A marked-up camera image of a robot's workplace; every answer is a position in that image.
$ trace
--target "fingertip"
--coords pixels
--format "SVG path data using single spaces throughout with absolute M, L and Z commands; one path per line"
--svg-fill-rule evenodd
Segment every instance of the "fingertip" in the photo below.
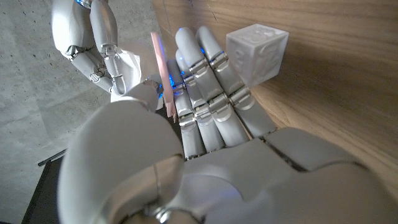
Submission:
M 188 67 L 191 67 L 203 59 L 199 44 L 189 28 L 180 28 L 175 35 L 175 42 Z

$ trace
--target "gray floor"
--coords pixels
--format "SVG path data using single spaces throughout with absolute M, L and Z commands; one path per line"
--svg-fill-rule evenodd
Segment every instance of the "gray floor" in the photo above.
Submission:
M 151 1 L 110 1 L 119 41 L 159 32 Z M 0 2 L 0 221 L 20 223 L 42 168 L 109 95 L 57 52 L 51 1 Z

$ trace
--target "wooden surface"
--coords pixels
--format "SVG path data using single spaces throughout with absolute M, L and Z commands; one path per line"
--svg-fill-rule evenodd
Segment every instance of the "wooden surface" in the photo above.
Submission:
M 362 159 L 398 197 L 398 1 L 153 0 L 168 57 L 179 27 L 225 35 L 260 23 L 290 32 L 282 68 L 252 89 L 278 126 Z

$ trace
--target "embossed cube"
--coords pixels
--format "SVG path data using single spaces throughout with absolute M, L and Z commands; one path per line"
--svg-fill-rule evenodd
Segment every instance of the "embossed cube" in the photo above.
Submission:
M 279 73 L 289 33 L 254 24 L 226 35 L 226 53 L 246 86 Z

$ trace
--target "robotic hand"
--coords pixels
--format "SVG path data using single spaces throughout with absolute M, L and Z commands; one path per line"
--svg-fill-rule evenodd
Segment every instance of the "robotic hand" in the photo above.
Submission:
M 137 68 L 119 56 L 118 28 L 107 0 L 54 0 L 52 31 L 55 47 L 102 89 L 121 96 L 140 82 L 131 75 Z
M 87 9 L 73 5 L 82 14 L 72 23 L 88 19 Z M 92 15 L 96 5 L 108 12 L 103 0 L 94 0 Z M 102 24 L 94 18 L 104 21 L 90 15 L 91 24 Z M 94 37 L 96 43 L 101 39 Z M 304 131 L 276 129 L 208 28 L 196 36 L 181 28 L 176 60 L 167 62 L 183 147 L 154 113 L 160 81 L 125 88 L 124 76 L 113 70 L 119 68 L 113 36 L 97 44 L 98 54 L 90 38 L 82 39 L 65 47 L 81 50 L 69 56 L 91 62 L 85 63 L 90 70 L 81 69 L 85 74 L 98 74 L 103 57 L 112 72 L 98 76 L 125 94 L 93 114 L 70 144 L 58 183 L 62 223 L 398 220 L 396 201 L 357 158 Z

